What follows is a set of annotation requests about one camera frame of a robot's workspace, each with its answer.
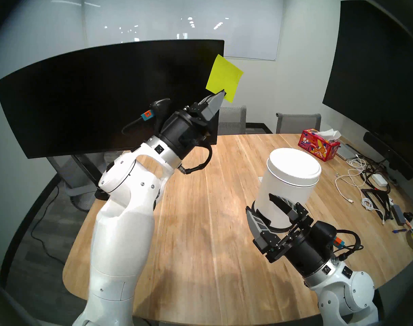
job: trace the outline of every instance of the whiteboard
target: whiteboard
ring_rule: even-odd
[[[84,0],[83,7],[88,47],[223,39],[225,56],[275,60],[283,0]]]

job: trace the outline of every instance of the white container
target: white container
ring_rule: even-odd
[[[308,153],[294,148],[272,151],[255,200],[255,210],[269,219],[270,226],[277,232],[287,231],[291,227],[289,218],[270,201],[269,194],[305,204],[320,174],[320,164]]]

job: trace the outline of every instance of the red tissue box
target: red tissue box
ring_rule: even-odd
[[[316,135],[316,132],[313,128],[303,130],[299,146],[323,161],[333,159],[341,143],[338,140],[327,141]]]

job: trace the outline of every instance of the black monitor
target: black monitor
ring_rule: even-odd
[[[129,150],[153,135],[155,120],[130,136],[121,129],[151,102],[170,98],[173,112],[211,94],[223,50],[223,40],[158,40],[64,53],[0,79],[0,102],[28,158]]]
[[[413,38],[366,1],[342,1],[323,103],[369,131],[365,142],[413,177]]]

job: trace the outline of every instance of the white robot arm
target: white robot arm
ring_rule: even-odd
[[[134,290],[149,254],[155,226],[153,210],[175,169],[188,174],[203,169],[210,161],[212,149],[203,140],[208,122],[219,110],[224,95],[221,91],[199,104],[176,111],[162,128],[155,127],[157,136],[134,152],[117,158],[103,174],[99,187],[110,197],[96,216],[90,251],[89,296],[74,326],[133,325]],[[184,169],[182,159],[195,146],[208,148],[209,157],[195,168]],[[158,162],[162,168],[160,179],[136,160],[140,155]]]
[[[305,285],[315,291],[325,326],[364,326],[378,321],[377,307],[372,302],[374,283],[369,274],[352,271],[344,260],[360,248],[360,238],[352,231],[337,230],[322,221],[312,227],[313,219],[299,203],[269,194],[269,199],[289,218],[292,227],[280,239],[269,229],[265,217],[246,207],[247,222],[253,243],[270,263],[285,256],[302,275]],[[339,257],[332,252],[332,242],[337,233],[350,233],[356,238],[354,248]],[[354,313],[347,324],[341,316]]]

